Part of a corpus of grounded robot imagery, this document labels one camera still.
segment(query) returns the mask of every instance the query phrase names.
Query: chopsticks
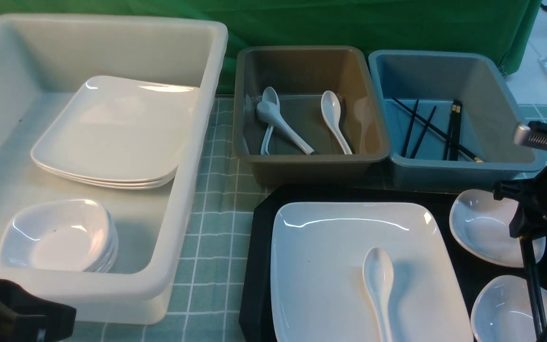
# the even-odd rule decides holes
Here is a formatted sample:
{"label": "chopsticks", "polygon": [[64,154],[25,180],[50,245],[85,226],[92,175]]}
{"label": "chopsticks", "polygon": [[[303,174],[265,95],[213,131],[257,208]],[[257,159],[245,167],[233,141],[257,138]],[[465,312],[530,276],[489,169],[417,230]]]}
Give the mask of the chopsticks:
{"label": "chopsticks", "polygon": [[[451,117],[453,118],[453,133],[450,138],[457,145],[460,144],[460,135],[462,134],[462,110],[463,105],[461,101],[454,100],[451,107]],[[458,160],[459,151],[457,149],[451,149],[449,152],[449,160]]]}
{"label": "chopsticks", "polygon": [[[436,111],[436,106],[432,108],[432,112],[430,113],[430,117],[427,119],[427,125],[430,125],[432,123],[432,118],[434,117],[434,112]],[[419,146],[421,146],[421,142],[424,140],[425,132],[427,132],[427,125],[424,126],[424,129],[421,131],[421,135],[419,136],[419,139],[417,140],[417,145],[415,145],[415,148],[413,149],[413,153],[411,153],[411,159],[414,159],[417,155],[417,150],[419,150]]]}
{"label": "chopsticks", "polygon": [[447,139],[449,141],[450,145],[452,145],[452,146],[454,146],[454,148],[460,150],[463,154],[468,156],[468,158],[470,158],[474,162],[482,162],[482,159],[478,158],[474,153],[472,153],[467,148],[465,148],[462,145],[452,141],[447,134],[445,134],[443,131],[439,130],[438,127],[432,125],[432,123],[428,123],[428,121],[426,119],[424,119],[421,115],[415,113],[415,111],[411,110],[411,108],[408,108],[404,103],[400,102],[397,98],[392,97],[391,99],[394,100],[395,103],[399,104],[402,108],[404,108],[404,110],[408,111],[411,115],[414,115],[414,117],[419,119],[419,121],[424,123],[426,128],[428,128],[428,127],[431,128],[434,132],[436,132],[436,134],[441,136],[443,139]]}
{"label": "chopsticks", "polygon": [[[447,126],[447,136],[450,137],[451,134],[453,134],[453,117],[449,115],[449,126]],[[443,152],[443,160],[447,160],[447,156],[449,156],[449,147],[450,147],[450,141],[449,139],[444,140],[444,152]]]}
{"label": "chopsticks", "polygon": [[[417,113],[417,107],[419,106],[419,99],[415,100],[415,106],[413,106],[413,111]],[[411,134],[413,132],[413,125],[415,124],[415,116],[411,116],[411,123],[408,124],[408,130],[406,131],[406,137],[404,138],[404,146],[402,147],[401,156],[406,157],[406,151],[408,150],[408,143],[411,140]]]}

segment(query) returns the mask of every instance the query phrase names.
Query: black tray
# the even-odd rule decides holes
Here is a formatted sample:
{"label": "black tray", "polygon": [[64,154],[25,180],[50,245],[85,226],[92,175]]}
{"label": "black tray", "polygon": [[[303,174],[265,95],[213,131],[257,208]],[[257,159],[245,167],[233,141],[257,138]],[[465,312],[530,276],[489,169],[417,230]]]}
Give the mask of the black tray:
{"label": "black tray", "polygon": [[[239,325],[246,342],[276,341],[272,318],[269,266],[272,231],[278,210],[287,203],[303,201],[319,202],[410,202],[426,207],[443,236],[449,256],[460,284],[465,307],[471,314],[472,305],[480,290],[500,275],[525,277],[523,269],[490,264],[473,256],[460,246],[449,230],[449,212],[457,195],[393,190],[350,189],[338,186],[283,186],[274,191],[255,209],[244,292],[239,312]],[[547,290],[547,242],[546,251],[538,264],[541,286]]]}

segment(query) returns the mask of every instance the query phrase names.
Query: white ceramic spoon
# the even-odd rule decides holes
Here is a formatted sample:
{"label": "white ceramic spoon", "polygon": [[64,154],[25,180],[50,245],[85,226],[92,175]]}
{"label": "white ceramic spoon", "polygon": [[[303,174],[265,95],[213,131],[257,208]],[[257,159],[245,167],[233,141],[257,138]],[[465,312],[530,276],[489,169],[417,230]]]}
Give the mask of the white ceramic spoon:
{"label": "white ceramic spoon", "polygon": [[351,147],[339,128],[339,123],[341,121],[341,103],[339,102],[337,95],[330,90],[325,91],[322,95],[321,109],[324,122],[332,134],[334,134],[335,138],[337,138],[343,153],[352,154]]}
{"label": "white ceramic spoon", "polygon": [[[278,106],[278,111],[280,111],[280,98],[273,87],[268,86],[265,88],[263,91],[263,101],[269,101],[272,104],[275,104]],[[261,154],[269,156],[269,141],[271,140],[273,133],[274,126],[268,125],[265,136],[263,137],[263,142],[261,143]]]}
{"label": "white ceramic spoon", "polygon": [[260,121],[276,126],[283,134],[291,139],[305,154],[312,154],[313,149],[284,121],[278,106],[269,101],[261,101],[256,105],[256,114]]}
{"label": "white ceramic spoon", "polygon": [[379,247],[373,247],[368,251],[362,266],[362,277],[377,314],[381,341],[392,342],[388,303],[394,284],[394,266],[386,251]]}

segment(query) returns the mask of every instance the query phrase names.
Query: white bowl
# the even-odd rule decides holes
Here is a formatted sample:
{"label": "white bowl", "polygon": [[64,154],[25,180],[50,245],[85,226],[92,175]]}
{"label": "white bowl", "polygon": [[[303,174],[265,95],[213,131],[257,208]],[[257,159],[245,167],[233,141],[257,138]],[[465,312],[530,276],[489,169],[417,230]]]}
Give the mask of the white bowl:
{"label": "white bowl", "polygon": [[[547,319],[547,291],[541,289]],[[536,340],[525,279],[502,275],[489,282],[472,308],[472,331],[478,342]]]}
{"label": "white bowl", "polygon": [[0,266],[84,271],[106,253],[111,224],[104,206],[91,199],[25,208],[4,232]]}
{"label": "white bowl", "polygon": [[[473,255],[499,266],[523,267],[518,238],[510,237],[510,222],[518,202],[493,199],[493,193],[466,190],[451,208],[449,226],[457,242]],[[543,257],[546,238],[534,240],[536,262]]]}
{"label": "white bowl", "polygon": [[107,273],[113,267],[119,250],[119,238],[115,226],[111,226],[109,229],[111,230],[111,242],[109,242],[106,252],[97,262],[85,269],[85,272]]}

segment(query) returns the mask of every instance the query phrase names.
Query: stack of plates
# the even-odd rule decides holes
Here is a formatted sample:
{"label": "stack of plates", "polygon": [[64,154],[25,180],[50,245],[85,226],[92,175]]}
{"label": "stack of plates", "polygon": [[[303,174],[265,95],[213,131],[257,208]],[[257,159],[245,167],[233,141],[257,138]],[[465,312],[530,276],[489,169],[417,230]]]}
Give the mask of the stack of plates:
{"label": "stack of plates", "polygon": [[176,175],[199,88],[95,76],[31,150],[42,169],[114,189],[151,189]]}

